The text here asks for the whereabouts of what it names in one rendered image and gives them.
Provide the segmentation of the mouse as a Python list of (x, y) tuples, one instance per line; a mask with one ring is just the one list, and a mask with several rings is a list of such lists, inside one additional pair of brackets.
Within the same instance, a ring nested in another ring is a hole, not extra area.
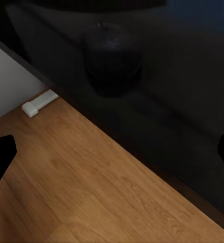
[(99, 22), (82, 27), (78, 38), (84, 66), (102, 82), (122, 81), (141, 64), (140, 39), (120, 24)]

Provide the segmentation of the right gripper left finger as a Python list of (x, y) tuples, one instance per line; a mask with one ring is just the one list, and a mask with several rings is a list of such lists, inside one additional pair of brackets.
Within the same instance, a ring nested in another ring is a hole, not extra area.
[(0, 138), (0, 180), (13, 158), (17, 154), (14, 137), (8, 135)]

